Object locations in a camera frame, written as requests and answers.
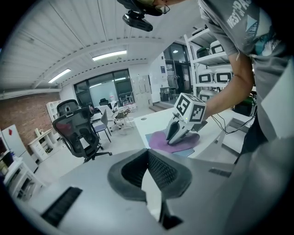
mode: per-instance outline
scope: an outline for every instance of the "white ceiling panel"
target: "white ceiling panel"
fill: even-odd
[[[153,31],[145,32],[123,22],[127,11],[116,0],[44,0],[2,50],[0,90],[50,88],[112,67],[152,62],[191,31],[200,15],[197,0],[185,1],[172,6],[166,15],[147,15]],[[92,60],[121,50],[127,50],[127,55]],[[71,72],[48,83],[67,68]]]

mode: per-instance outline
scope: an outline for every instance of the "ceiling light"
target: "ceiling light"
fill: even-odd
[[[63,76],[64,74],[70,72],[70,69],[67,69],[65,71],[63,71],[62,73],[58,74],[56,77],[54,77],[53,79],[51,79],[48,83],[53,83],[55,80],[59,79],[61,76]]]
[[[101,85],[102,83],[99,83],[99,84],[96,84],[96,85],[94,85],[94,86],[99,86],[99,85]],[[92,88],[92,87],[94,87],[94,86],[91,86],[90,88]]]
[[[115,79],[115,81],[119,81],[119,80],[124,80],[125,78],[118,78],[118,79]]]
[[[117,51],[117,52],[105,54],[105,55],[102,55],[102,56],[97,56],[97,57],[92,58],[92,60],[97,61],[97,60],[101,60],[101,59],[104,59],[104,58],[107,58],[107,57],[119,56],[119,55],[124,55],[124,54],[127,54],[127,51],[126,50]]]

